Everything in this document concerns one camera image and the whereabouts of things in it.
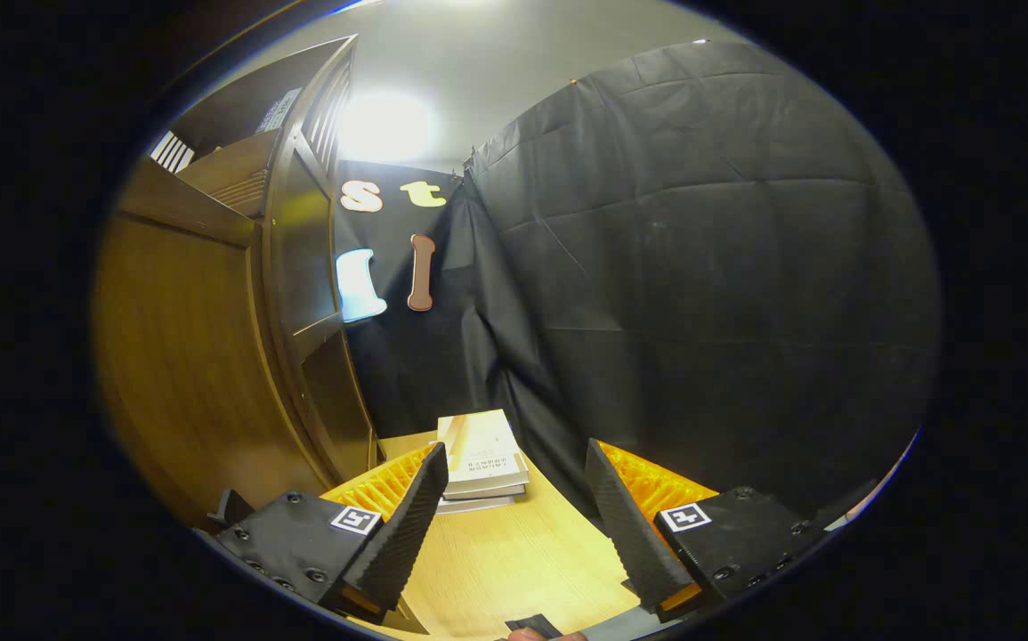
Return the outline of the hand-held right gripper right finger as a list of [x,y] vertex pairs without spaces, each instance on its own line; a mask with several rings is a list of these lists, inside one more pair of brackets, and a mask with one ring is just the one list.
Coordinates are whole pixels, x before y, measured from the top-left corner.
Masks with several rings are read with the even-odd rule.
[[710,490],[596,439],[584,475],[641,608],[662,621],[745,597],[827,536],[771,494]]

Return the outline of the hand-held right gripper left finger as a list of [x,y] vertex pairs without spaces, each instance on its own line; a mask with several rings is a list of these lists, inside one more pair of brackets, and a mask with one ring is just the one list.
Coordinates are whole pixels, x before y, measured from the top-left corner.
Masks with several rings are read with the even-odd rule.
[[250,507],[227,490],[209,550],[318,610],[379,624],[397,607],[448,483],[444,443],[393,458],[325,494]]

